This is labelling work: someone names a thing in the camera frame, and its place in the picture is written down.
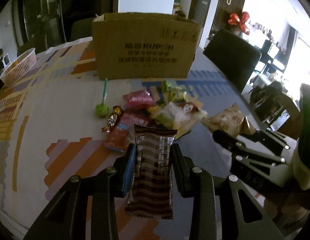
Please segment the pink snack packet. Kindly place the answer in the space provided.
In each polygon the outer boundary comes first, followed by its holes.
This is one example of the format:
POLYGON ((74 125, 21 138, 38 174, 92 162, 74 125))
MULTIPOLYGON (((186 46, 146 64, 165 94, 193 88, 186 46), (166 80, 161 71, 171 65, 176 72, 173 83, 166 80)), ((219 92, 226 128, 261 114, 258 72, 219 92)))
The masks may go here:
POLYGON ((146 109, 150 106, 155 106, 156 102, 152 98, 151 94, 146 90, 138 90, 136 92, 131 92, 123 96, 126 104, 124 109, 146 109))

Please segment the brown striped snack bar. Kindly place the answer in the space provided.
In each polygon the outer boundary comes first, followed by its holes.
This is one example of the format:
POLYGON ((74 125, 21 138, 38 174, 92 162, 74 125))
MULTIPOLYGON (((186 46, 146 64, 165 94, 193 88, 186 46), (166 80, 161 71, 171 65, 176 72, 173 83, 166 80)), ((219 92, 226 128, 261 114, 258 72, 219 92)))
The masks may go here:
POLYGON ((125 213, 173 219, 170 148, 175 129, 134 126, 136 163, 125 213))

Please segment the patterned table mat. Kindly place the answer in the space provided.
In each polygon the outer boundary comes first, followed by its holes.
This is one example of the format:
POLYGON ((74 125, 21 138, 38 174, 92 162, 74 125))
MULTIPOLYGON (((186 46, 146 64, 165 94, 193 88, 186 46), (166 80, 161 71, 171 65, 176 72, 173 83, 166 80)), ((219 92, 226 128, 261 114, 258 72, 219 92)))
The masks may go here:
MULTIPOLYGON (((106 134, 101 128, 106 120, 95 115, 103 82, 89 40, 39 53, 34 67, 16 85, 0 92, 0 221, 13 239, 23 239, 70 176, 95 176, 121 155, 103 145, 106 134)), ((255 127, 262 127, 202 51, 196 51, 187 79, 170 82, 186 87, 210 116, 237 103, 255 127)), ((124 105, 124 94, 142 89, 155 100, 167 98, 157 90, 162 80, 111 80, 107 104, 124 105)), ((201 123, 178 143, 185 155, 214 176, 228 175, 227 152, 201 123)), ((188 239, 192 200, 180 198, 175 181, 173 187, 173 220, 128 216, 126 200, 115 199, 120 239, 188 239)))

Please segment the green wrapped candy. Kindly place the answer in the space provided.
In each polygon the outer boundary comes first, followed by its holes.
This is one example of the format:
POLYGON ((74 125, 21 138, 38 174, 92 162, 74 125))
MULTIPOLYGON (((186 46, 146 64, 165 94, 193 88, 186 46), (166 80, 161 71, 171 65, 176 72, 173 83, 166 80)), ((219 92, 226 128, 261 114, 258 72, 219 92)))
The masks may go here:
POLYGON ((172 89, 172 84, 170 81, 164 80, 160 85, 160 90, 162 93, 169 92, 172 89))

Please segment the red foil balloon bouquet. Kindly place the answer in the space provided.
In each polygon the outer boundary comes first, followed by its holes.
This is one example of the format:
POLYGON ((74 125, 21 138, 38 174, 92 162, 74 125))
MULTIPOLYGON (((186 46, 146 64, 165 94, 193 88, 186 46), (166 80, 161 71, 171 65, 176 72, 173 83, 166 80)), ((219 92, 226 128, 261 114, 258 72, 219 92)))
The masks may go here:
POLYGON ((250 15, 246 11, 242 12, 240 16, 238 16, 236 13, 232 13, 228 18, 228 24, 232 26, 238 26, 244 34, 249 35, 250 29, 246 25, 249 19, 250 15))

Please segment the red white snack packet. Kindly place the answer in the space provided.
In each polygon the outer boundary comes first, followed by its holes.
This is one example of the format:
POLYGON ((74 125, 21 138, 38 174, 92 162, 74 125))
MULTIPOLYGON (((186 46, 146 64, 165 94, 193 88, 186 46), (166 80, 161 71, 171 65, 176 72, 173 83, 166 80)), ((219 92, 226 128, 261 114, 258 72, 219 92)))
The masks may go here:
POLYGON ((191 114, 194 114, 194 113, 199 113, 201 112, 202 110, 196 105, 194 104, 193 102, 184 102, 181 104, 180 106, 184 113, 191 113, 191 114))

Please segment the pink plastic fruit basket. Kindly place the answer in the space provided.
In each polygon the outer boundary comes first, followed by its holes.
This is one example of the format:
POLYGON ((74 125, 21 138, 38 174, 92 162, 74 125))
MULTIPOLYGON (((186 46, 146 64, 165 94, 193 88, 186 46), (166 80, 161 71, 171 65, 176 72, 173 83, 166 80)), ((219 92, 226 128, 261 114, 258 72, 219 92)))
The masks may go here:
POLYGON ((3 70, 2 74, 0 75, 0 79, 4 83, 5 87, 11 87, 22 77, 24 77, 35 64, 35 48, 30 48, 18 56, 15 62, 11 63, 3 70))

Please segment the gold red wrapped candy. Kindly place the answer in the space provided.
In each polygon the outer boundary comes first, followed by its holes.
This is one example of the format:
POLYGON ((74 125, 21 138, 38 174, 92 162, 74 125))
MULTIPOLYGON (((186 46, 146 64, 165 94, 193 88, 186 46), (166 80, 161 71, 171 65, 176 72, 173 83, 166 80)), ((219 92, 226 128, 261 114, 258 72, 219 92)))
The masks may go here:
POLYGON ((120 116, 122 115, 122 112, 123 112, 123 109, 121 106, 114 106, 112 109, 112 113, 107 119, 106 125, 101 129, 101 132, 109 133, 120 120, 120 116))

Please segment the green lollipop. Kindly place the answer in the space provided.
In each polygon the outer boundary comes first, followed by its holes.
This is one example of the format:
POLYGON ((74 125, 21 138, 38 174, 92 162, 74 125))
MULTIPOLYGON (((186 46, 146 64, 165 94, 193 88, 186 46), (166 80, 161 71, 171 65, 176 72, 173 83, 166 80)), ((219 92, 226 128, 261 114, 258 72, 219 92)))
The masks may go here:
POLYGON ((95 107, 95 114, 100 118, 106 117, 108 112, 109 112, 109 107, 105 104, 105 101, 107 98, 107 85, 108 85, 108 79, 105 78, 104 87, 103 87, 102 102, 100 104, 97 104, 95 107))

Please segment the yellow orange snack bag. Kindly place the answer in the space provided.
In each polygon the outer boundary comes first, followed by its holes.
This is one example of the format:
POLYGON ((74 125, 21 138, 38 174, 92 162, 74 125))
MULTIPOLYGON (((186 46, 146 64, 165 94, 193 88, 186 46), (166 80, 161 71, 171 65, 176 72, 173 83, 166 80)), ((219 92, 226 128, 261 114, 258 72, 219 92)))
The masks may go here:
POLYGON ((163 125, 167 129, 174 129, 177 131, 175 139, 191 132, 193 126, 201 122, 202 118, 208 113, 202 110, 199 113, 184 113, 180 107, 184 102, 169 102, 161 106, 151 106, 147 108, 150 117, 155 120, 157 124, 163 125))

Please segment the brown cardboard box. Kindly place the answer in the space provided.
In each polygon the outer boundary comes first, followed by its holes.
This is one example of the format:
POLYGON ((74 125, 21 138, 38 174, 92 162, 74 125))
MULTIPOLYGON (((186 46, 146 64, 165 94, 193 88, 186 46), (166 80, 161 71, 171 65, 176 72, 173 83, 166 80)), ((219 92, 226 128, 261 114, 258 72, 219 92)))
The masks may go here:
POLYGON ((92 21, 101 80, 186 78, 201 34, 198 23, 179 15, 121 12, 92 21))

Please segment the black chair right side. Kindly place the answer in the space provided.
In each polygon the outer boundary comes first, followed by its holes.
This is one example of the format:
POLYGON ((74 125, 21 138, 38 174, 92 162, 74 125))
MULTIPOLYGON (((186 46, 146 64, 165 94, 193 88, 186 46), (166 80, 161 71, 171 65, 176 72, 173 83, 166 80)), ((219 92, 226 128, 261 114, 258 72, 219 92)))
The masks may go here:
POLYGON ((262 52, 227 30, 218 31, 203 54, 242 92, 262 52))

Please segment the black chair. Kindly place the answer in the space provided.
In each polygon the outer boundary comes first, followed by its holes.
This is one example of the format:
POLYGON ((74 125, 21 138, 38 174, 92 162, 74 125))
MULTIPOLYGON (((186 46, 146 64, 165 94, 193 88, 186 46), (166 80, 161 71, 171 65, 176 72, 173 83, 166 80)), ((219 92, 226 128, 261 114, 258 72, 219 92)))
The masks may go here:
POLYGON ((93 18, 76 21, 72 26, 71 41, 92 36, 93 18))
POLYGON ((262 52, 227 30, 218 31, 203 54, 242 92, 262 52))

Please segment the black chair far left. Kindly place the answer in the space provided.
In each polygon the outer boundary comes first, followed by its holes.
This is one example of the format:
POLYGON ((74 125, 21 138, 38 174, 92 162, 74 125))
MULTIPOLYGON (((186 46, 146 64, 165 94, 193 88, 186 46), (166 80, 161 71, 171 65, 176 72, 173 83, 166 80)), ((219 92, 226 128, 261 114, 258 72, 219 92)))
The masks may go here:
POLYGON ((92 36, 93 18, 76 21, 72 26, 71 41, 92 36))

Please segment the beige cheese ball bag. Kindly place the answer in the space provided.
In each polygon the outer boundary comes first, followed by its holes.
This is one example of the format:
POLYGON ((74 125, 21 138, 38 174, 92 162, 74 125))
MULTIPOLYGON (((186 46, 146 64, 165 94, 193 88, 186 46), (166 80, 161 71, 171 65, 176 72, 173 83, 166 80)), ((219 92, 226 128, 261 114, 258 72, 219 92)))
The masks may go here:
POLYGON ((256 132, 255 127, 250 123, 247 116, 242 113, 236 103, 214 116, 203 117, 201 123, 211 133, 220 130, 226 132, 233 138, 241 134, 253 135, 256 132))

